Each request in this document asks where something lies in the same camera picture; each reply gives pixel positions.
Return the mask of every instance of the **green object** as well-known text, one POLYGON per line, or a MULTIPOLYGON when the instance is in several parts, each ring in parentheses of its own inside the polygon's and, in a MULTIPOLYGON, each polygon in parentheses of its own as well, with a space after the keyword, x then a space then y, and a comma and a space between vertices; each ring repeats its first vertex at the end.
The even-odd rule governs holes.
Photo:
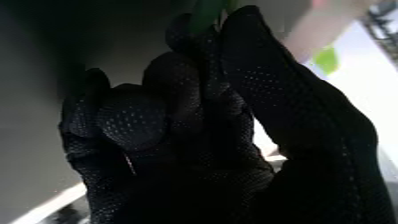
POLYGON ((225 0, 197 0, 190 20, 190 32, 193 34, 204 32, 207 27, 215 23, 223 6, 225 0))
POLYGON ((337 62, 337 55, 335 55, 335 50, 332 46, 325 47, 319 53, 316 54, 314 64, 323 70, 325 75, 330 75, 335 72, 339 68, 339 62, 337 62))
POLYGON ((227 0, 225 1, 225 11, 227 11, 227 15, 232 14, 234 10, 238 9, 238 2, 239 0, 227 0))

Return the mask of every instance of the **finger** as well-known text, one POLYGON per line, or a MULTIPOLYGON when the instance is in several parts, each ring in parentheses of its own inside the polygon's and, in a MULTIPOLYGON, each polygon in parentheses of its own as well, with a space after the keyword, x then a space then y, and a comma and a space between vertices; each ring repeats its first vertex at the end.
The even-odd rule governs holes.
POLYGON ((195 134, 202 127, 199 74, 190 59, 165 53, 151 62, 143 72, 143 87, 163 96, 170 116, 170 132, 195 134))
POLYGON ((193 58, 202 80, 202 105, 206 121, 211 124, 211 151, 218 166, 257 166, 264 164, 257 147, 252 144, 252 116, 245 102, 229 88, 220 70, 220 38, 209 26, 200 35, 188 32, 190 15, 181 15, 168 26, 165 39, 175 52, 193 58))
POLYGON ((174 151, 159 147, 167 139, 163 99, 138 85, 119 85, 106 95, 97 126, 122 148, 136 176, 154 175, 174 166, 174 151))
POLYGON ((81 90, 64 101, 60 136, 64 151, 72 169, 78 171, 90 190, 113 188, 131 177, 131 169, 119 148, 101 140, 96 126, 96 114, 103 95, 108 91, 108 79, 92 69, 85 73, 81 90))
POLYGON ((183 14, 172 21, 165 42, 174 52, 181 53, 197 63, 202 82, 204 99, 215 99, 229 87, 220 72, 220 45, 218 32, 209 26, 207 30, 195 36, 190 34, 190 14, 183 14))
POLYGON ((392 223, 371 122, 295 62, 255 7, 241 8, 223 24, 222 64, 289 159, 257 209, 282 223, 392 223))

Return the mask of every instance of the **perforated fabric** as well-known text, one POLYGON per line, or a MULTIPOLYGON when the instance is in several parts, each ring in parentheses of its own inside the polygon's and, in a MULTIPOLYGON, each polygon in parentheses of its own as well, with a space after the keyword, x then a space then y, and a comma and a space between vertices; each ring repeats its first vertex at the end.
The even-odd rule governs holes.
POLYGON ((394 223, 371 122, 295 62, 254 6, 229 17, 220 43, 223 74, 287 157, 257 214, 270 223, 394 223))
POLYGON ((295 63, 255 7, 231 15, 220 36, 211 27, 191 37, 188 19, 167 29, 172 52, 142 86, 110 88, 88 70, 64 102, 90 222, 394 223, 373 125, 295 63), (277 174, 252 144, 252 113, 289 158, 277 174))

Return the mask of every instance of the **black glove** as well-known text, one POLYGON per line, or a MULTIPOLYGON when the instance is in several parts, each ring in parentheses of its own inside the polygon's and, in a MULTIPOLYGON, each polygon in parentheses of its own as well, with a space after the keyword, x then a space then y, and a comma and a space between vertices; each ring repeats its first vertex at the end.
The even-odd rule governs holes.
POLYGON ((394 223, 373 125, 296 64, 255 7, 229 16, 220 36, 209 28, 191 37, 188 19, 172 22, 174 52, 142 86, 110 88, 88 70, 64 102, 92 223, 394 223), (289 159, 275 177, 250 111, 289 159))

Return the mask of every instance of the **gloved hand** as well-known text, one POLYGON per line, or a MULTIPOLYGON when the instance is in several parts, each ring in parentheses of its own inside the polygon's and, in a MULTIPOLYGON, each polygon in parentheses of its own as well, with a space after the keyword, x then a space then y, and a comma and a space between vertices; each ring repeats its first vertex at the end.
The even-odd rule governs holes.
POLYGON ((90 222, 394 223, 371 122, 295 62, 257 8, 234 12, 220 35, 209 28, 191 37, 188 19, 167 29, 174 52, 142 86, 110 88, 88 70, 64 102, 90 222), (252 112, 287 157, 277 174, 252 144, 252 112))

